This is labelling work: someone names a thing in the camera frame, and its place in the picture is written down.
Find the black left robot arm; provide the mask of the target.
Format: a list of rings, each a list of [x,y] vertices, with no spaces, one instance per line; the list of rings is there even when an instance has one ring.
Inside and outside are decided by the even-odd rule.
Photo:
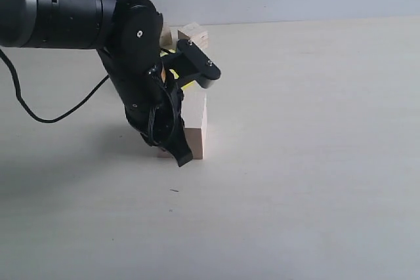
[[[144,141],[190,162],[182,80],[194,67],[159,38],[163,16],[150,0],[1,0],[1,46],[95,50]]]

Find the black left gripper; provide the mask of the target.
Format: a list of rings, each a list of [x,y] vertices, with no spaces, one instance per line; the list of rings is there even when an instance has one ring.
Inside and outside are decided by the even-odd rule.
[[[181,115],[184,95],[160,63],[143,71],[123,68],[123,105],[128,123],[150,146],[163,146],[179,167],[193,160]]]

